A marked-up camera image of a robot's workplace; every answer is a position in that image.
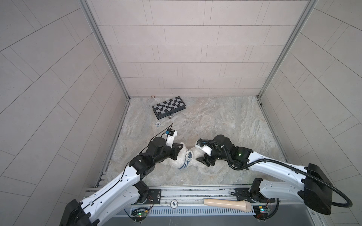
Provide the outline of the white teddy bear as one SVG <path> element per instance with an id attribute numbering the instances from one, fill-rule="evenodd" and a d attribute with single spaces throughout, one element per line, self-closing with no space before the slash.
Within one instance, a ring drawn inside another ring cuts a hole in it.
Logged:
<path id="1" fill-rule="evenodd" d="M 192 161 L 190 162 L 190 164 L 188 165 L 188 168 L 191 167 L 199 167 L 199 168 L 204 168 L 205 166 L 197 161 L 198 158 L 204 157 L 204 152 L 197 149 L 196 147 L 192 147 L 191 149 L 188 149 L 185 145 L 184 142 L 181 142 L 181 144 L 183 145 L 182 149 L 179 151 L 178 156 L 177 156 L 177 160 L 172 160 L 170 159 L 169 164 L 173 169 L 178 169 L 179 167 L 181 167 L 184 163 L 184 159 L 185 159 L 185 154 L 188 150 L 191 150 L 194 154 L 194 157 L 192 159 Z"/>

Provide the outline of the blue white striped sweater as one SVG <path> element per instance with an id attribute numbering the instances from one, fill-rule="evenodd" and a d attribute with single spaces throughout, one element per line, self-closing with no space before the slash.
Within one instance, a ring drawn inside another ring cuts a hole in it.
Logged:
<path id="1" fill-rule="evenodd" d="M 178 169 L 185 169 L 188 167 L 188 165 L 190 164 L 190 162 L 192 161 L 194 157 L 194 154 L 191 150 L 188 150 L 185 154 L 185 159 L 184 159 L 184 163 L 181 167 L 179 167 Z"/>

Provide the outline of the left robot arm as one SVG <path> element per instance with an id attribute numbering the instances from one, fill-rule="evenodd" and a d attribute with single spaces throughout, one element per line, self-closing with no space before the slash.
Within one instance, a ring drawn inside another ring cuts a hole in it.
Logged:
<path id="1" fill-rule="evenodd" d="M 149 187 L 142 181 L 157 163 L 170 158 L 177 160 L 183 144 L 170 144 L 162 137 L 149 142 L 147 150 L 139 153 L 115 179 L 93 195 L 73 199 L 64 210 L 61 226 L 102 226 L 124 207 L 144 202 Z"/>

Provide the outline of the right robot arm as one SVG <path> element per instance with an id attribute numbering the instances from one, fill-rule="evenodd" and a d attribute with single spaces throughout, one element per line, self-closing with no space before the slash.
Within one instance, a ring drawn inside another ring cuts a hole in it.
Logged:
<path id="1" fill-rule="evenodd" d="M 333 191 L 328 187 L 331 182 L 315 164 L 310 163 L 305 167 L 283 163 L 252 149 L 237 147 L 223 135 L 212 140 L 199 139 L 195 147 L 204 152 L 204 156 L 197 158 L 197 161 L 207 167 L 214 166 L 217 160 L 224 160 L 233 170 L 258 171 L 281 180 L 274 184 L 256 179 L 250 193 L 256 195 L 259 202 L 264 202 L 267 198 L 295 200 L 318 213 L 331 214 Z"/>

